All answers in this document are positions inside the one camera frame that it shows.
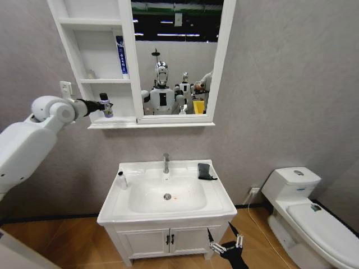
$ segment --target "ceiling light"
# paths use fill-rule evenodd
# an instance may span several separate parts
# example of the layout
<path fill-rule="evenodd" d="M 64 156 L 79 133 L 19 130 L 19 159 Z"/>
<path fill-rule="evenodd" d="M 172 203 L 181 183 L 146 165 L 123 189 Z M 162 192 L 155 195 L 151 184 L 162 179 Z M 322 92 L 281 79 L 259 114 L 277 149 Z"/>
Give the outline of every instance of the ceiling light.
<path fill-rule="evenodd" d="M 157 34 L 157 36 L 200 36 L 200 34 Z"/>

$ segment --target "wall socket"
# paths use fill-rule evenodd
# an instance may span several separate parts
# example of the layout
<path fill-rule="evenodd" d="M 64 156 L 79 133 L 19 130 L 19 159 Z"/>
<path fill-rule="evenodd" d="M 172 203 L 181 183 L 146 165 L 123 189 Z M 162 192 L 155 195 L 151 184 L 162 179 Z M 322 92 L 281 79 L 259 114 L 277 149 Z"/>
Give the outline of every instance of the wall socket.
<path fill-rule="evenodd" d="M 249 194 L 257 194 L 257 193 L 259 193 L 259 191 L 260 191 L 260 188 L 256 187 L 256 188 L 251 188 L 248 193 Z"/>

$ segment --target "toilet tank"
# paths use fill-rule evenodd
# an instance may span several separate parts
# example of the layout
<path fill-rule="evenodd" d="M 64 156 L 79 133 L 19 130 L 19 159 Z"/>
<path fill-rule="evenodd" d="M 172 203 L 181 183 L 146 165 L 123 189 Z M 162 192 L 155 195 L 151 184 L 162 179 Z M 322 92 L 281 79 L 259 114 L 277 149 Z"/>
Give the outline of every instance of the toilet tank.
<path fill-rule="evenodd" d="M 275 169 L 265 182 L 262 192 L 270 201 L 295 201 L 307 198 L 320 177 L 305 167 Z"/>

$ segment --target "drain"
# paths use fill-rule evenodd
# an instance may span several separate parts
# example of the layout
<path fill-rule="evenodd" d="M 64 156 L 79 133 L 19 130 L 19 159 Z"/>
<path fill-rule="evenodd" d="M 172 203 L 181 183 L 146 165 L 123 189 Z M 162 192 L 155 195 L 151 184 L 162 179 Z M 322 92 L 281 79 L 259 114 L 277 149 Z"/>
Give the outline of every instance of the drain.
<path fill-rule="evenodd" d="M 171 195 L 170 195 L 169 193 L 166 193 L 166 194 L 163 196 L 163 198 L 164 198 L 165 200 L 169 200 L 169 199 L 171 199 Z"/>

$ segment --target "toilet lid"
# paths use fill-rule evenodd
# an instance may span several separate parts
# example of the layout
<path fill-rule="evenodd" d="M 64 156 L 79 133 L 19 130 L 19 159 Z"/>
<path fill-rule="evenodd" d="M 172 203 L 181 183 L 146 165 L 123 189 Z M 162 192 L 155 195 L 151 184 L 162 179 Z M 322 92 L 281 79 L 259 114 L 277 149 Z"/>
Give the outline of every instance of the toilet lid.
<path fill-rule="evenodd" d="M 359 268 L 359 239 L 325 209 L 315 203 L 304 203 L 289 206 L 287 212 L 329 255 L 347 266 Z"/>

